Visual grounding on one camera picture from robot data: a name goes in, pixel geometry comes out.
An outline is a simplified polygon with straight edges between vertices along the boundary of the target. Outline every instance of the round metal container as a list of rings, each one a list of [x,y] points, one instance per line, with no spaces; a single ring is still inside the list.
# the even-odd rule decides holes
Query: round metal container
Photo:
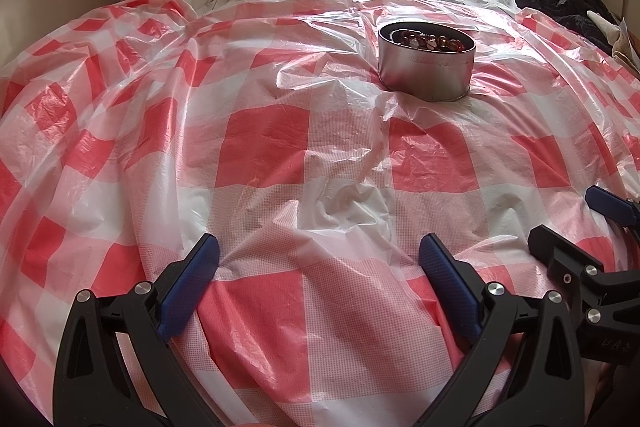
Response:
[[[461,41],[463,52],[415,50],[390,38],[395,30],[414,30]],[[466,33],[429,22],[394,22],[378,32],[380,80],[390,90],[412,94],[427,102],[452,102],[469,91],[476,42]]]

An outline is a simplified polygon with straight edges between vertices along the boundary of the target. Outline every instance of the plastic wrinkle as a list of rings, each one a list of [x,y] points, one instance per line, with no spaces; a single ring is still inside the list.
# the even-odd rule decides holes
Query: plastic wrinkle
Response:
[[[76,292],[155,280],[204,232],[220,267],[175,344],[229,418],[278,427],[410,425],[434,399],[460,352],[427,233],[526,296],[552,288],[540,224],[638,262],[584,192],[640,195],[640,84],[583,38],[443,0],[221,6],[103,7],[0,71],[0,355],[47,416]],[[405,18],[479,43],[467,97],[382,87],[376,30]]]

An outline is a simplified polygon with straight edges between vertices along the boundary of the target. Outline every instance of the red and white checkered plastic sheet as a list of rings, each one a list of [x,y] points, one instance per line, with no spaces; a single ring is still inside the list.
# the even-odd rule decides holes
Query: red and white checkered plastic sheet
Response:
[[[468,97],[382,88],[376,28],[404,17],[477,40]],[[408,426],[437,395],[461,354],[426,233],[520,295],[551,287],[541,223],[607,270],[637,261],[583,194],[640,194],[638,81],[538,12],[135,0],[1,76],[0,355],[48,417],[76,292],[154,280],[203,232],[222,261],[177,348],[231,422],[277,426]]]

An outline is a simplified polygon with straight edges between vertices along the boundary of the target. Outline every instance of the clamp handle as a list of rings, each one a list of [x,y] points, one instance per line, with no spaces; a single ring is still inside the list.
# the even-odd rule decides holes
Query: clamp handle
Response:
[[[608,217],[621,227],[636,227],[640,224],[640,213],[636,204],[623,200],[604,188],[595,185],[587,188],[584,199],[591,210]]]
[[[127,294],[76,296],[63,332],[53,387],[56,427],[224,427],[184,373],[170,339],[182,333],[213,278],[217,239],[205,234],[156,283]],[[140,367],[166,417],[142,405],[116,333],[128,333]]]
[[[451,328],[474,343],[482,332],[484,282],[469,263],[457,261],[434,233],[425,235],[418,264],[427,275]]]

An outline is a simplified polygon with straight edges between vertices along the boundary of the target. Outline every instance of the plastic sheet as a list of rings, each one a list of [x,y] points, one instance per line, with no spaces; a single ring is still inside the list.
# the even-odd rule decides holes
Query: plastic sheet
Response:
[[[415,17],[478,42],[468,97],[379,83],[376,28]],[[0,355],[49,417],[75,293],[154,280],[203,232],[221,266],[175,345],[230,422],[277,426],[409,426],[437,395],[461,353],[426,233],[520,295],[550,288],[541,223],[607,270],[638,261],[583,195],[640,195],[640,84],[533,10],[134,0],[0,76]]]

